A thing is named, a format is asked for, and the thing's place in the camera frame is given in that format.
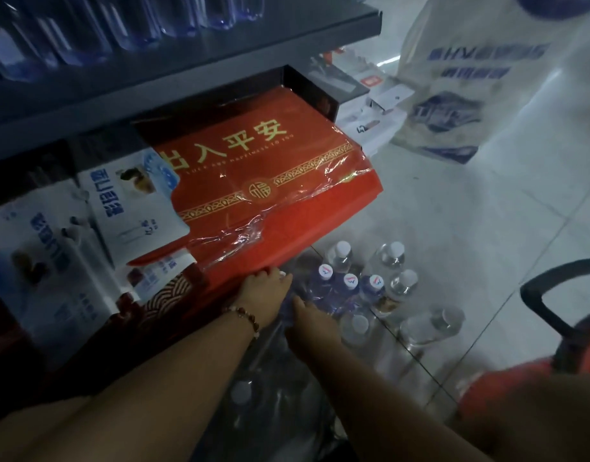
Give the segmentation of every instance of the carrying handle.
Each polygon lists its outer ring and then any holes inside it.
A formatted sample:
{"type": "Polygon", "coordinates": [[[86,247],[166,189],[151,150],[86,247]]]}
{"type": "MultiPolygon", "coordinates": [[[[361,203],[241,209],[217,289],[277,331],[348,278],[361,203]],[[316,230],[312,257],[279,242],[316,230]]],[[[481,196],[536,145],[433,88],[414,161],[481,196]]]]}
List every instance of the carrying handle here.
{"type": "Polygon", "coordinates": [[[520,288],[522,301],[562,337],[572,338],[576,334],[575,328],[569,326],[545,306],[543,295],[567,280],[584,275],[590,275],[590,259],[581,259],[554,267],[522,285],[520,288]]]}

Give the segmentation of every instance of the tile floor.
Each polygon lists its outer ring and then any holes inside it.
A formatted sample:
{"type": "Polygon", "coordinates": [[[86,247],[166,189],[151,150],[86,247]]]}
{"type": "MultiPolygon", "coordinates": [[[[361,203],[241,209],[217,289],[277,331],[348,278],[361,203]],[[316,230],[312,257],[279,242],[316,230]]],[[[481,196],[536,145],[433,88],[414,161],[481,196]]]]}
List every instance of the tile floor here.
{"type": "MultiPolygon", "coordinates": [[[[383,32],[354,47],[378,63],[399,54],[425,0],[368,2],[384,10],[383,32]]],[[[393,145],[371,161],[383,194],[313,247],[322,253],[349,240],[363,263],[379,244],[404,242],[419,289],[382,329],[383,356],[374,365],[445,418],[473,373],[552,355],[560,342],[517,289],[551,267],[590,257],[590,40],[468,165],[393,145]],[[459,306],[467,322],[457,337],[413,357],[389,330],[433,304],[459,306]]],[[[557,287],[544,300],[575,323],[590,313],[590,277],[557,287]]]]}

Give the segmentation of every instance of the white and blue package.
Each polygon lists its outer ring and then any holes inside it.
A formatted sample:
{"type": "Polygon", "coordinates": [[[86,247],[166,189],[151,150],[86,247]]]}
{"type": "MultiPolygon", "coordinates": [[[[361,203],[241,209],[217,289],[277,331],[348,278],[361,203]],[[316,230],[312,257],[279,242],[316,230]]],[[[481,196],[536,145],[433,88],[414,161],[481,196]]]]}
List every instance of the white and blue package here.
{"type": "Polygon", "coordinates": [[[132,126],[75,138],[71,148],[114,268],[190,232],[171,203],[179,177],[132,126]]]}
{"type": "Polygon", "coordinates": [[[68,247],[44,193],[0,206],[0,299],[54,370],[118,310],[68,247]]]}
{"type": "Polygon", "coordinates": [[[428,0],[401,52],[415,93],[392,142],[465,164],[588,29],[590,0],[428,0]]]}

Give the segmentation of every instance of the metal shelf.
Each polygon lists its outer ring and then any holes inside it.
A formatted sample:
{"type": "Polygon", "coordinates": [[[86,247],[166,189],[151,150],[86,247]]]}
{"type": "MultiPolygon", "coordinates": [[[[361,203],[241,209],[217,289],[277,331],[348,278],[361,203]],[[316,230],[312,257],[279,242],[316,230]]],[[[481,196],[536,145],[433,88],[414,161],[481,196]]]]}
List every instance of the metal shelf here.
{"type": "Polygon", "coordinates": [[[2,81],[0,159],[376,36],[381,24],[381,13],[353,0],[267,0],[261,20],[228,31],[118,50],[34,84],[2,81]]]}

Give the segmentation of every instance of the bracelet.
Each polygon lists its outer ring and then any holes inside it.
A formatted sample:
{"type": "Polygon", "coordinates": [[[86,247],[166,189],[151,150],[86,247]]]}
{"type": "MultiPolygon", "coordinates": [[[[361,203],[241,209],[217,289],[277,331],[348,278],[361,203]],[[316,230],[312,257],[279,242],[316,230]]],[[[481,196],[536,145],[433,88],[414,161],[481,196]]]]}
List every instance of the bracelet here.
{"type": "Polygon", "coordinates": [[[225,306],[224,308],[222,308],[223,314],[229,311],[237,313],[237,316],[239,316],[240,318],[247,318],[248,321],[250,321],[250,324],[252,324],[252,328],[254,329],[254,340],[259,338],[260,324],[256,322],[256,318],[253,314],[247,312],[244,307],[236,305],[225,306]]]}

